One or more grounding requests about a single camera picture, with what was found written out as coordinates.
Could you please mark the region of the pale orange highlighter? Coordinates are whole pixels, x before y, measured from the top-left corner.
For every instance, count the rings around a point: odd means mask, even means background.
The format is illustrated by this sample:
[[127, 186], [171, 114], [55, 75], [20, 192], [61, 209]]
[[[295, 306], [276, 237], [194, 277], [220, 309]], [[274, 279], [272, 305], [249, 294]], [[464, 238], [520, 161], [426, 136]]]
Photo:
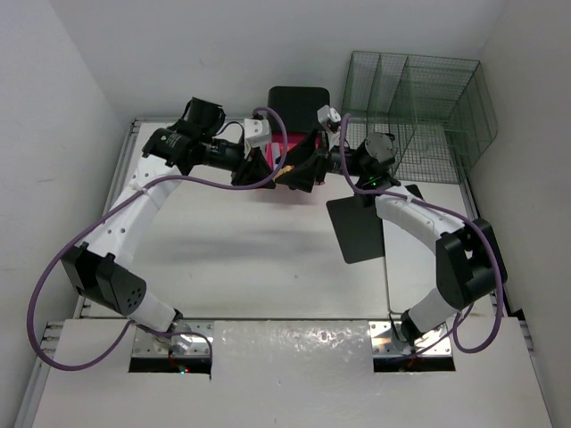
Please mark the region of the pale orange highlighter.
[[278, 177], [280, 177], [280, 176], [282, 176], [282, 175], [284, 175], [284, 174], [290, 172], [293, 168], [294, 168], [294, 167], [293, 167], [293, 166], [290, 166], [290, 165], [284, 166], [282, 169], [280, 169], [280, 170], [277, 172], [275, 178], [278, 178]]

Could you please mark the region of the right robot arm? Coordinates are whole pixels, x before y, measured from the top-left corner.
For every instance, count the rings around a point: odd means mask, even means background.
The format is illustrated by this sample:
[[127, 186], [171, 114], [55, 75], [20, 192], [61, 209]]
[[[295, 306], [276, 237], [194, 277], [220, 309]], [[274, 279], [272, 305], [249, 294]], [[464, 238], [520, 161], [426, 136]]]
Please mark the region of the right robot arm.
[[372, 220], [399, 227], [434, 255], [433, 288], [401, 315], [399, 337], [413, 346], [485, 295], [501, 296], [508, 273], [489, 222], [427, 202], [391, 175], [392, 139], [373, 133], [355, 150], [336, 144], [326, 151], [325, 171], [344, 175], [358, 208]]

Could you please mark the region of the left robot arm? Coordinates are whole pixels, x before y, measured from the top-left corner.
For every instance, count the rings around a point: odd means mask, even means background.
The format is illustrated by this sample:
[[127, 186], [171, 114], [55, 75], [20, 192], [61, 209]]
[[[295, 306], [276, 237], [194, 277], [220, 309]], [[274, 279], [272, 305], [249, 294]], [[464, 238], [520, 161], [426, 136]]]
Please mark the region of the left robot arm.
[[198, 165], [229, 171], [228, 190], [273, 188], [284, 167], [271, 167], [262, 153], [272, 142], [273, 123], [286, 132], [276, 111], [255, 109], [244, 120], [236, 143], [219, 137], [225, 118], [220, 105], [194, 98], [177, 121], [151, 134], [111, 209], [62, 255], [62, 265], [80, 296], [159, 335], [174, 330], [180, 312], [149, 292], [145, 280], [129, 270], [162, 205], [183, 181], [209, 183], [192, 176]]

